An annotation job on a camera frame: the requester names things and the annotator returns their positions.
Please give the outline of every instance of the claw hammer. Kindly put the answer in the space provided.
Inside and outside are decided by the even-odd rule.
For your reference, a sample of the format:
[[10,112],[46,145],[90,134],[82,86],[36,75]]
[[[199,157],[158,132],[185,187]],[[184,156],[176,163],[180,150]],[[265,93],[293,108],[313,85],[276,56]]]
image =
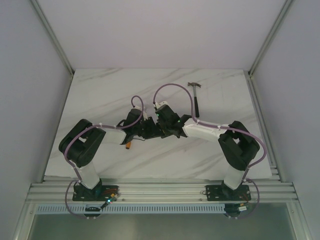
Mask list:
[[193,96],[194,96],[194,109],[195,109],[195,116],[198,118],[199,115],[199,107],[198,107],[198,100],[197,100],[197,94],[196,94],[196,87],[201,88],[201,85],[196,82],[188,82],[188,86],[193,87]]

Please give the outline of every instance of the marble veining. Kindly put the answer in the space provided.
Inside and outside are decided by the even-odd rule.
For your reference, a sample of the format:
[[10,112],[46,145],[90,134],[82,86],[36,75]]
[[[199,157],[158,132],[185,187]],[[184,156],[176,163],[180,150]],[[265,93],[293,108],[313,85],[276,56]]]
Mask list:
[[[261,138],[256,114],[244,72],[239,69],[151,69],[107,68],[77,69],[64,107],[50,154],[47,176],[74,177],[58,145],[80,119],[94,124],[116,125],[127,117],[130,100],[139,95],[145,111],[156,119],[152,105],[155,91],[166,83],[197,89],[200,119],[212,123],[242,122]],[[167,101],[180,116],[190,114],[190,101],[180,88],[168,86],[160,90],[157,102]],[[94,157],[94,165],[102,178],[116,179],[210,179],[222,180],[228,163],[217,142],[197,138],[170,136],[146,141],[133,140],[131,148],[102,142]],[[265,179],[271,176],[268,159],[253,167],[248,177]]]

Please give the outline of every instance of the white marble table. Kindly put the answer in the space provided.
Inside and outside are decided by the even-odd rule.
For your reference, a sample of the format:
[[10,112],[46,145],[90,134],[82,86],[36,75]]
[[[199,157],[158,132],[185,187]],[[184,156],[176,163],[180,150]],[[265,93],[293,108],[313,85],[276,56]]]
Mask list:
[[[258,137],[261,132],[251,101],[244,72],[239,69],[77,69],[64,107],[60,125],[46,169],[47,176],[75,177],[58,150],[63,137],[80,119],[93,124],[116,125],[127,117],[133,95],[142,97],[145,111],[157,119],[152,106],[158,87],[166,83],[197,89],[200,119],[219,124],[242,122]],[[167,101],[180,116],[190,114],[187,94],[178,87],[168,86],[157,95],[157,102]],[[255,160],[262,155],[258,152]],[[170,136],[146,141],[133,140],[131,148],[102,142],[94,159],[102,178],[115,179],[209,179],[222,180],[228,163],[217,142],[202,139],[180,139]],[[266,158],[254,166],[248,177],[271,177]]]

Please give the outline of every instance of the wall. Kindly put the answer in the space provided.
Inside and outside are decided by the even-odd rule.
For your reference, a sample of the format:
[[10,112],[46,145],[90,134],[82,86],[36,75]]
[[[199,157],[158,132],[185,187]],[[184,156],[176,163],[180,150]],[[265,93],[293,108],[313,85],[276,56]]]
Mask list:
[[38,0],[74,69],[249,70],[284,0]]
[[320,239],[320,1],[297,0],[254,79],[286,179]]
[[0,1],[0,233],[12,239],[45,166],[69,76],[29,1]]

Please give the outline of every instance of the metal grate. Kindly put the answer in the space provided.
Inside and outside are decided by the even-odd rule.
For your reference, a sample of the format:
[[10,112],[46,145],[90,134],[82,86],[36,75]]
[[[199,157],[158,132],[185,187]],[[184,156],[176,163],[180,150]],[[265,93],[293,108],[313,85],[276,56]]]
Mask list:
[[[70,204],[72,212],[86,213],[86,207],[100,207],[90,204]],[[211,204],[111,204],[102,214],[223,214],[225,205]],[[36,214],[68,214],[64,204],[39,204]]]

